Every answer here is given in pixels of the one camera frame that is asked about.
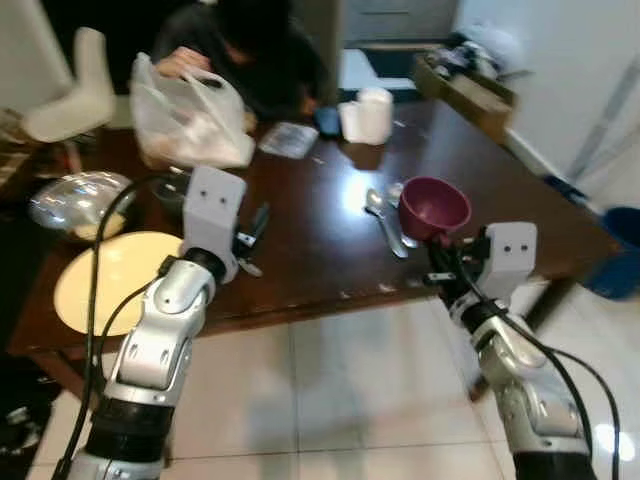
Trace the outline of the purple bowl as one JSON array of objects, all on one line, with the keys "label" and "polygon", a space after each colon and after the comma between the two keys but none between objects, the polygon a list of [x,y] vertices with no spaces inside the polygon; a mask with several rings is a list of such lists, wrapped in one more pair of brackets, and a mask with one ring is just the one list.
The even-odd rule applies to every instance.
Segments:
[{"label": "purple bowl", "polygon": [[452,234],[470,221],[472,205],[447,180],[419,175],[403,183],[397,212],[404,236],[448,246]]}]

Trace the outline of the metal spoon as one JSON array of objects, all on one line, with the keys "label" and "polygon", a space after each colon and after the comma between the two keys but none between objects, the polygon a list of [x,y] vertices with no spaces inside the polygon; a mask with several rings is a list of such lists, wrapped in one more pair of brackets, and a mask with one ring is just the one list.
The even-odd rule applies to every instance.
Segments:
[{"label": "metal spoon", "polygon": [[404,233],[402,221],[399,220],[398,207],[401,205],[403,188],[404,184],[401,182],[392,183],[387,188],[387,198],[390,204],[390,219],[396,224],[396,230],[399,233],[399,239],[401,239],[403,246],[408,248],[408,250],[416,250],[416,248],[419,247],[419,242]]},{"label": "metal spoon", "polygon": [[378,189],[367,189],[364,209],[378,219],[384,236],[387,238],[390,252],[393,252],[393,255],[397,256],[398,259],[407,259],[408,248],[404,246],[401,234],[399,234],[396,225],[390,219],[388,202],[384,200]]}]

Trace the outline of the clear plastic container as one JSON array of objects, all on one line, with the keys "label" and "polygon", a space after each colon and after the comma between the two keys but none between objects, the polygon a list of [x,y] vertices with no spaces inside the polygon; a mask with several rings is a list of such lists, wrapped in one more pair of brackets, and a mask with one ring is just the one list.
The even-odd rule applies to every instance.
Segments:
[{"label": "clear plastic container", "polygon": [[276,123],[259,141],[259,150],[265,154],[302,159],[311,151],[319,132],[311,125],[289,122]]}]

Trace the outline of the dark wooden table leg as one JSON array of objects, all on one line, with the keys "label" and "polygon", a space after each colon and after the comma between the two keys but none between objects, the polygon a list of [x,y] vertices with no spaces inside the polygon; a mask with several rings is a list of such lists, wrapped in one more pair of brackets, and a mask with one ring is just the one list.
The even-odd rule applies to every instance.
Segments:
[{"label": "dark wooden table leg", "polygon": [[513,296],[513,311],[524,315],[525,323],[532,332],[539,332],[541,326],[570,297],[576,285],[576,280],[567,278],[535,280],[521,285]]}]

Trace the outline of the white plastic bag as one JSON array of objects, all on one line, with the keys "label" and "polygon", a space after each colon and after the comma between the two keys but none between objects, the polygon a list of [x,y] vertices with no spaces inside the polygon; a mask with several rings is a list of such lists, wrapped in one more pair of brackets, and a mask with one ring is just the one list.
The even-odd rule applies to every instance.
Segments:
[{"label": "white plastic bag", "polygon": [[227,79],[198,69],[161,76],[145,52],[133,61],[131,115],[148,163],[246,168],[255,143],[244,114],[241,96]]}]

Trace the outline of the pale yellow plate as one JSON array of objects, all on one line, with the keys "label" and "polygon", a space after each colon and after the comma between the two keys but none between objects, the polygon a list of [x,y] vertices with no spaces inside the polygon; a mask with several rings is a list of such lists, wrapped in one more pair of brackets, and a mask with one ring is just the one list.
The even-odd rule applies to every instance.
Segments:
[{"label": "pale yellow plate", "polygon": [[[134,297],[105,328],[115,307],[128,294],[145,287],[157,278],[165,257],[177,256],[182,239],[172,234],[140,230],[105,241],[99,255],[99,289],[97,289],[95,332],[118,337],[131,332],[142,315],[142,297]],[[84,251],[61,273],[52,297],[56,314],[68,328],[86,333],[88,296],[90,296],[91,252]]]}]

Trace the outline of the brown wooden box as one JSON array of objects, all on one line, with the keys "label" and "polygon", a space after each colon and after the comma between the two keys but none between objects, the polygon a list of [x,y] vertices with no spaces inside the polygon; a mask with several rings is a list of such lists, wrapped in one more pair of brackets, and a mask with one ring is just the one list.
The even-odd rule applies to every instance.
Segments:
[{"label": "brown wooden box", "polygon": [[413,83],[425,99],[445,102],[498,145],[506,146],[509,119],[518,106],[516,92],[475,73],[439,76],[429,52],[413,55]]}]

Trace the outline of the blue bucket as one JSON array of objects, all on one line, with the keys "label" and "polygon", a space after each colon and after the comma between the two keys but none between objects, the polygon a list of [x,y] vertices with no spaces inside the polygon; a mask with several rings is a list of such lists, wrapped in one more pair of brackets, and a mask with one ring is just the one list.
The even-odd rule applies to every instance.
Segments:
[{"label": "blue bucket", "polygon": [[599,262],[582,285],[607,300],[627,300],[640,284],[640,210],[611,207],[602,215],[602,225],[620,250]]}]

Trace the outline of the white mug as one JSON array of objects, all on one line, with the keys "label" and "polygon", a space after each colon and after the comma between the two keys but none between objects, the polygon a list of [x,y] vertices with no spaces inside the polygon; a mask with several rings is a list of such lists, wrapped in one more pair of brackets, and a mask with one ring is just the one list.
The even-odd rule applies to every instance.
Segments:
[{"label": "white mug", "polygon": [[365,88],[357,99],[340,102],[337,110],[344,140],[357,145],[384,145],[393,132],[392,92],[384,88]]}]

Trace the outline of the person in dark clothes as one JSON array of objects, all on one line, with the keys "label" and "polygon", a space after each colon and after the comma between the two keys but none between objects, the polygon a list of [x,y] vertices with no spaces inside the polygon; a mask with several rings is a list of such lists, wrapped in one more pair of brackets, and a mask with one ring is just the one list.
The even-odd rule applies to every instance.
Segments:
[{"label": "person in dark clothes", "polygon": [[192,3],[165,20],[151,50],[163,76],[205,70],[230,82],[257,119],[302,119],[320,105],[326,70],[293,0]]}]

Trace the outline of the shiny domed food cover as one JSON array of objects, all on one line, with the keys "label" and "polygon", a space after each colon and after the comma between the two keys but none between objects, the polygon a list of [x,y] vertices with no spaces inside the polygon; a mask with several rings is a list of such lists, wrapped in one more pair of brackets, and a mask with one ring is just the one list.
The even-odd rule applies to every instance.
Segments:
[{"label": "shiny domed food cover", "polygon": [[64,175],[29,198],[29,218],[58,241],[91,243],[106,207],[131,183],[113,172]]}]

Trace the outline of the grey kitchen cabinet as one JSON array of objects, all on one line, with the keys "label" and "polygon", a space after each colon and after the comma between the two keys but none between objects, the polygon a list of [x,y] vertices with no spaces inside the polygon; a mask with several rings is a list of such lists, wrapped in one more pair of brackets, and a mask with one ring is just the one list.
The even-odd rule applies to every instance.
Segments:
[{"label": "grey kitchen cabinet", "polygon": [[439,40],[451,33],[460,0],[343,0],[343,40]]}]

